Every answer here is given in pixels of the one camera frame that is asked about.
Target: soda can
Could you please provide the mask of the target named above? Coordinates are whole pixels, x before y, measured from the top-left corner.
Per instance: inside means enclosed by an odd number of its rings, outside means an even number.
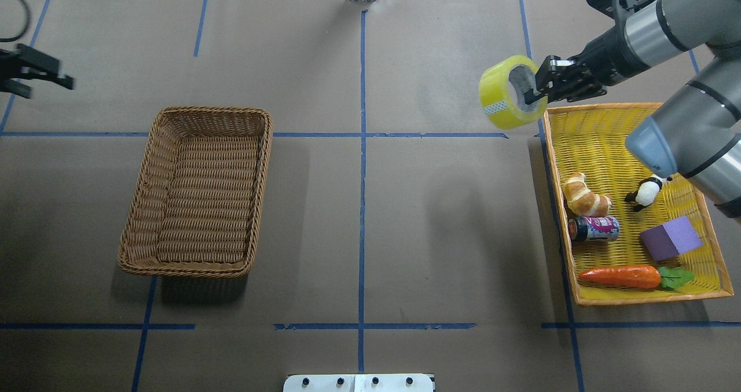
[[[617,218],[576,217],[568,221],[568,235],[573,241],[615,241],[620,236]]]

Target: gray table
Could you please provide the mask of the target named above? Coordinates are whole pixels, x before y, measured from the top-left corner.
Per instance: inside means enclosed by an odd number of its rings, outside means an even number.
[[[481,114],[485,68],[576,54],[611,25],[583,0],[29,1],[24,43],[77,89],[0,96],[0,389],[358,371],[434,373],[438,390],[741,384],[741,299],[571,303],[537,125],[505,135]],[[664,101],[710,58],[600,101]],[[190,104],[275,120],[257,263],[229,304],[170,302],[116,265],[146,132]],[[741,232],[711,215],[738,279]]]

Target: stuffed panda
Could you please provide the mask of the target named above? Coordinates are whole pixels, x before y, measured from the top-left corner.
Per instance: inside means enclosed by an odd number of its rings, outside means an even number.
[[[625,196],[625,202],[635,202],[633,206],[633,212],[638,212],[654,203],[656,196],[659,191],[664,187],[668,181],[671,181],[672,177],[659,178],[657,175],[651,175],[649,178],[644,179],[638,183],[638,190],[631,192]]]

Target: croissant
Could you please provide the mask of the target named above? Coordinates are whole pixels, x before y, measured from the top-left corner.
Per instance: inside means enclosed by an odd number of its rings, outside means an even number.
[[[612,207],[612,199],[608,196],[595,194],[585,183],[583,173],[574,173],[563,184],[563,194],[566,204],[574,214],[582,217],[604,217]]]

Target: foam block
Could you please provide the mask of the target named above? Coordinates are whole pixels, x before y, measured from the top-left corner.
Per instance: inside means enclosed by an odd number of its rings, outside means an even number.
[[[641,233],[643,243],[654,260],[677,257],[702,246],[702,241],[686,215]]]

